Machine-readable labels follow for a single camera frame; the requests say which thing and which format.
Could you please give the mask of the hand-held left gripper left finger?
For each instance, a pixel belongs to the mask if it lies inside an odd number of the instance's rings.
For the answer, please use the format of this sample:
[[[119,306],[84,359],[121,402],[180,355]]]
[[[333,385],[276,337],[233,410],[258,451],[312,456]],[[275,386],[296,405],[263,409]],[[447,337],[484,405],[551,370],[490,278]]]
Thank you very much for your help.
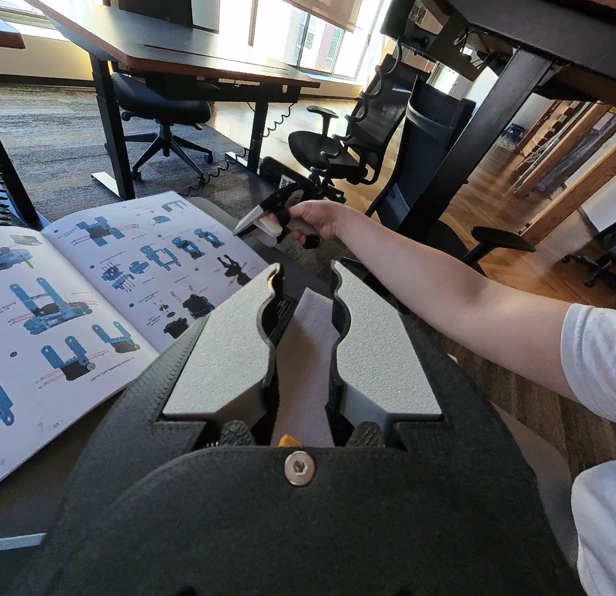
[[[256,442],[271,442],[279,394],[268,332],[283,274],[280,263],[268,266],[210,313],[163,408],[166,417],[211,421],[218,429],[241,420]]]

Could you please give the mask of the black fabric office chair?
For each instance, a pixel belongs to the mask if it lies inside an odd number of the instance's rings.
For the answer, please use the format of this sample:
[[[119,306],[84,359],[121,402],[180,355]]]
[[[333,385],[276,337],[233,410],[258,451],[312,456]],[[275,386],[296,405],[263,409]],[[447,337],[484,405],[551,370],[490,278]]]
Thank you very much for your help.
[[[518,234],[475,226],[471,234],[477,245],[468,250],[453,229],[439,220],[442,211],[424,196],[474,106],[472,101],[456,100],[416,80],[406,106],[394,171],[366,215],[377,213],[388,229],[450,254],[483,274],[478,261],[494,249],[535,253],[535,246]]]

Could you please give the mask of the raised black desk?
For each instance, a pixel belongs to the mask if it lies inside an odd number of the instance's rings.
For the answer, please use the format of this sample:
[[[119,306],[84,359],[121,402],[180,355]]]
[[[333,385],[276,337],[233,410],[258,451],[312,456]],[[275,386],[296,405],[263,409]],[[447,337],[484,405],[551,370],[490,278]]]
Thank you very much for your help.
[[[462,31],[482,31],[516,48],[496,84],[402,220],[423,241],[501,131],[532,92],[580,91],[615,104],[615,0],[444,0],[453,10],[423,51],[446,62]]]

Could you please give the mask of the white foam sheet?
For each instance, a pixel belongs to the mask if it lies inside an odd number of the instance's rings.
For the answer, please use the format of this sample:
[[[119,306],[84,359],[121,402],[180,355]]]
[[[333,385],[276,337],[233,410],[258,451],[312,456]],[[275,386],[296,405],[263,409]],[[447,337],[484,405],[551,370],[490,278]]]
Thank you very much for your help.
[[[339,338],[332,307],[330,298],[306,288],[277,346],[280,405],[272,446],[284,435],[305,446],[334,446],[325,411],[331,350]]]

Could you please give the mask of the person's white shirt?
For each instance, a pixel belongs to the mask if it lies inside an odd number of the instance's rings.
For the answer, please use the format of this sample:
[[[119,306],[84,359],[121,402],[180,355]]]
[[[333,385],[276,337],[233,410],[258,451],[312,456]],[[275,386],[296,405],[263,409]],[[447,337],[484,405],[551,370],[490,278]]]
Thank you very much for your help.
[[[566,380],[579,402],[615,422],[615,311],[573,304],[560,340]],[[577,569],[589,595],[615,595],[615,461],[581,472],[571,498]]]

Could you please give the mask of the person's right forearm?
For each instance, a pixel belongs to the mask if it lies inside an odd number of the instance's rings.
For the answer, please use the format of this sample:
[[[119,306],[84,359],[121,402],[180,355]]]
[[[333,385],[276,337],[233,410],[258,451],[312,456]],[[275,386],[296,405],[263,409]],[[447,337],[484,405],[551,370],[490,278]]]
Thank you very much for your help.
[[[473,353],[576,400],[560,359],[568,303],[491,281],[348,207],[336,211],[335,232],[399,301],[434,329]]]

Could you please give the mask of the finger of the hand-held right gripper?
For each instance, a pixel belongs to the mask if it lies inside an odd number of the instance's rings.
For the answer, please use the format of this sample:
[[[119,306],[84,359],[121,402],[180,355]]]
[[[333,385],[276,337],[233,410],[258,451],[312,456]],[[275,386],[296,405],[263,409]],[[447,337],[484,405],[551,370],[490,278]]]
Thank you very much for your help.
[[[266,246],[276,246],[281,237],[281,224],[278,219],[271,216],[273,212],[266,209],[264,203],[256,206],[235,227],[234,236],[251,233]]]
[[[302,188],[278,188],[260,203],[264,212],[278,212],[298,204],[304,197]]]

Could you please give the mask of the black rectangular case sleeve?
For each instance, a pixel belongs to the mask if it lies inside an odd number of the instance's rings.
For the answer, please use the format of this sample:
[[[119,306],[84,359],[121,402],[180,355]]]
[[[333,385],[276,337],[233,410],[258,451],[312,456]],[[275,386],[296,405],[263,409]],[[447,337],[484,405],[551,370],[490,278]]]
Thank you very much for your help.
[[[0,538],[0,551],[24,549],[41,545],[46,533],[33,533]]]

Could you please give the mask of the dark blue office chair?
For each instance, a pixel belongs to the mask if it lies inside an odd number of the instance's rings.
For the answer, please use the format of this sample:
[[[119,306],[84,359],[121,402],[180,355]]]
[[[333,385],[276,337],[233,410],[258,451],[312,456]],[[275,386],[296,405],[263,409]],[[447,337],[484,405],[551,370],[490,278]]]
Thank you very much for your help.
[[[121,119],[129,121],[132,117],[154,120],[159,124],[159,134],[155,132],[126,135],[126,142],[150,142],[150,147],[138,159],[131,169],[133,179],[141,180],[139,168],[145,164],[158,151],[169,156],[173,151],[186,165],[192,168],[205,184],[203,171],[182,150],[189,148],[206,155],[206,161],[212,163],[212,151],[194,144],[188,140],[175,136],[171,132],[174,124],[193,126],[201,129],[201,123],[211,118],[210,105],[207,101],[193,100],[167,100],[144,83],[124,74],[112,74],[113,86],[118,105],[124,110]]]

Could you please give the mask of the instruction manual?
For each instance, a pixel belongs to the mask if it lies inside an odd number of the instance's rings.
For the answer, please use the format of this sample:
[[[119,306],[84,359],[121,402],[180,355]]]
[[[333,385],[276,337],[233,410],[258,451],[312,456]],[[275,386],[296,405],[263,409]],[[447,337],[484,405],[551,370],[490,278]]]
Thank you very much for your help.
[[[167,192],[1,228],[1,478],[266,268]]]

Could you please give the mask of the black wood-edged standing desk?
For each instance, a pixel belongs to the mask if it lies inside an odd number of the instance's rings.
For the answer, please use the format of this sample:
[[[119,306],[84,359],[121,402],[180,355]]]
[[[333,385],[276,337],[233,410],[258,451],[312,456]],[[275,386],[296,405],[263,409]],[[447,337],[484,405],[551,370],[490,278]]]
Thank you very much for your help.
[[[61,34],[88,52],[115,184],[107,188],[121,200],[135,198],[110,62],[143,72],[254,82],[208,91],[215,101],[254,102],[251,145],[243,161],[256,173],[267,108],[273,102],[296,102],[301,88],[320,81],[253,47],[218,34],[81,0],[23,0],[39,9]]]

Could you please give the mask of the black mesh office chair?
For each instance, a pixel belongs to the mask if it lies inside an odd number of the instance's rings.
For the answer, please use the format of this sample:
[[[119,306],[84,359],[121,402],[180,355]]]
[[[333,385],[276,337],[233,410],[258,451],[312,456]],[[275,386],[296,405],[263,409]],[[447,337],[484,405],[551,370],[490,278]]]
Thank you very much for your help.
[[[380,175],[389,142],[401,123],[416,81],[427,81],[429,74],[387,54],[350,115],[346,116],[345,136],[328,136],[331,111],[309,106],[309,112],[323,118],[321,134],[306,130],[292,132],[288,138],[291,153],[313,175],[319,176],[322,196],[345,203],[333,179],[350,184],[371,185]]]

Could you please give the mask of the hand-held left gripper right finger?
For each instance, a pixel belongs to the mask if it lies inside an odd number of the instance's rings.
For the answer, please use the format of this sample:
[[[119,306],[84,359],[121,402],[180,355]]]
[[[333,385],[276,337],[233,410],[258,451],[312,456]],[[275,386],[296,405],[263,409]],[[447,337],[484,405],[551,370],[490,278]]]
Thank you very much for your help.
[[[364,422],[384,441],[401,421],[437,421],[441,408],[401,315],[341,262],[331,263],[332,323],[340,337],[331,354],[326,405],[335,445]]]

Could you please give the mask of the black screwdriver bit holder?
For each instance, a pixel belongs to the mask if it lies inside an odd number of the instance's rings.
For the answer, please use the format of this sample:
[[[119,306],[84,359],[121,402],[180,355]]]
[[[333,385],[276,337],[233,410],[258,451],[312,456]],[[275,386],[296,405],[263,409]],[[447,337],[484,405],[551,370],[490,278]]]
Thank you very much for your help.
[[[268,332],[268,337],[274,347],[278,346],[293,317],[297,305],[298,301],[295,298],[286,293],[281,294],[275,314],[275,325],[273,329]]]

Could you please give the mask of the person's right hand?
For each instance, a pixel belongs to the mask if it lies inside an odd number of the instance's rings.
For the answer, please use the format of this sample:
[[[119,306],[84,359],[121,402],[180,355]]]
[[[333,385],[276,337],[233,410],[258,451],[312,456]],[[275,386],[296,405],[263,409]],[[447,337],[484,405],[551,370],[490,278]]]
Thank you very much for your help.
[[[350,222],[357,214],[354,209],[332,201],[303,201],[290,207],[291,218],[300,218],[311,225],[321,240],[344,240]]]

